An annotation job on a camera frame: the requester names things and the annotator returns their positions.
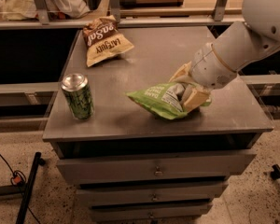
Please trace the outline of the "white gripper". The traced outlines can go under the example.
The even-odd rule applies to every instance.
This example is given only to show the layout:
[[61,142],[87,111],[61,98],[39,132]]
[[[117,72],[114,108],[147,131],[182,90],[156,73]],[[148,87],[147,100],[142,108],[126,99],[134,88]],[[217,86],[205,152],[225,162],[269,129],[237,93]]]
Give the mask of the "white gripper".
[[[217,55],[213,43],[206,43],[199,49],[192,63],[184,63],[169,79],[170,82],[190,83],[193,80],[208,89],[221,89],[237,77]],[[182,96],[182,106],[190,112],[202,105],[210,93],[195,88],[186,89]]]

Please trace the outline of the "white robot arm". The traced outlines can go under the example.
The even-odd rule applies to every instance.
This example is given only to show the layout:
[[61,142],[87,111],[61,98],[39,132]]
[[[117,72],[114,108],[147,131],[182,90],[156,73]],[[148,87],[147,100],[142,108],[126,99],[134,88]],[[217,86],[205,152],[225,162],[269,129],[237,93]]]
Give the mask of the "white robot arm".
[[221,89],[250,63],[280,50],[280,0],[244,0],[243,20],[234,22],[214,42],[199,49],[190,63],[170,78],[188,85],[179,105],[187,112],[206,101],[210,91]]

